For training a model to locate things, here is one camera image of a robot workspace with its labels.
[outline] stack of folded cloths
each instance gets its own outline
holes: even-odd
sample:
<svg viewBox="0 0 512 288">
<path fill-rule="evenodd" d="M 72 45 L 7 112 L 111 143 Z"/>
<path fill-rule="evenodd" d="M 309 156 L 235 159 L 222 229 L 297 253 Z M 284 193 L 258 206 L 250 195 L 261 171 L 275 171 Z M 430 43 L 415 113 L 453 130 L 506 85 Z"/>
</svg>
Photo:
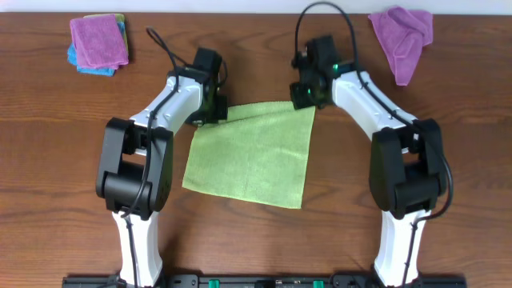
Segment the stack of folded cloths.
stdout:
<svg viewBox="0 0 512 288">
<path fill-rule="evenodd" d="M 67 61 L 85 74 L 113 76 L 128 64 L 128 41 L 122 14 L 89 15 L 70 22 Z"/>
</svg>

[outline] pink cloth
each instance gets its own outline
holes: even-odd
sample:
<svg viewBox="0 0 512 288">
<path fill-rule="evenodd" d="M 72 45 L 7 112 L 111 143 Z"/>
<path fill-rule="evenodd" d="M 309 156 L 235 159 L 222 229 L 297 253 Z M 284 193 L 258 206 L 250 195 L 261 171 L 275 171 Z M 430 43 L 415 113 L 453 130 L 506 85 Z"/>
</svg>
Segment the pink cloth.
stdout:
<svg viewBox="0 0 512 288">
<path fill-rule="evenodd" d="M 76 18 L 70 28 L 80 67 L 117 69 L 128 64 L 128 52 L 113 14 Z"/>
<path fill-rule="evenodd" d="M 407 86 L 422 48 L 434 40 L 432 14 L 399 6 L 368 16 L 386 54 L 397 85 Z"/>
</svg>

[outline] black base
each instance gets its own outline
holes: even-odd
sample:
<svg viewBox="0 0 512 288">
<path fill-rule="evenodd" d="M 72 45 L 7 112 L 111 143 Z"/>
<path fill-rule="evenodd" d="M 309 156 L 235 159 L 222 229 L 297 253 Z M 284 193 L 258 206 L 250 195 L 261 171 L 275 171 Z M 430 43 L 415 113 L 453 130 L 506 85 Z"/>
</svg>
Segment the black base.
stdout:
<svg viewBox="0 0 512 288">
<path fill-rule="evenodd" d="M 70 278 L 62 280 L 62 288 L 131 288 L 118 276 Z M 381 288 L 379 280 L 368 274 L 335 274 L 326 277 L 198 277 L 175 275 L 151 288 Z M 467 288 L 464 277 L 419 277 L 406 288 Z"/>
</svg>

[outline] light green towel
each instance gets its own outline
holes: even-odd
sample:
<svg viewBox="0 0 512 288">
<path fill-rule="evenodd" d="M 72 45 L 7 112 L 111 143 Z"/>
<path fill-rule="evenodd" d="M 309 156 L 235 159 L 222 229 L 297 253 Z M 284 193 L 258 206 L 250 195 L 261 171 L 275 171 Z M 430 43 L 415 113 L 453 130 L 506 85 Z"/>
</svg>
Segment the light green towel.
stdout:
<svg viewBox="0 0 512 288">
<path fill-rule="evenodd" d="M 230 107 L 228 119 L 198 128 L 183 187 L 300 209 L 314 107 L 292 102 Z"/>
</svg>

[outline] blue cloth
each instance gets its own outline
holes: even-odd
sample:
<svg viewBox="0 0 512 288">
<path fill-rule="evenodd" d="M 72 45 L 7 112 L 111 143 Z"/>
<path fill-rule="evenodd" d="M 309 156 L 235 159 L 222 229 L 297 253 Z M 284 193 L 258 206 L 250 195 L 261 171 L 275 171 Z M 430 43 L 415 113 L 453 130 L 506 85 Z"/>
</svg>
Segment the blue cloth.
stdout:
<svg viewBox="0 0 512 288">
<path fill-rule="evenodd" d="M 118 22 L 119 30 L 121 31 L 121 34 L 125 32 L 125 23 L 124 22 Z M 94 75 L 103 75 L 103 76 L 114 76 L 115 69 L 112 68 L 98 68 L 98 69 L 90 69 L 90 68 L 81 68 L 77 64 L 77 51 L 74 48 L 74 44 L 71 43 L 70 48 L 67 50 L 67 61 L 70 64 L 73 64 L 77 67 L 77 71 L 84 74 L 94 74 Z"/>
</svg>

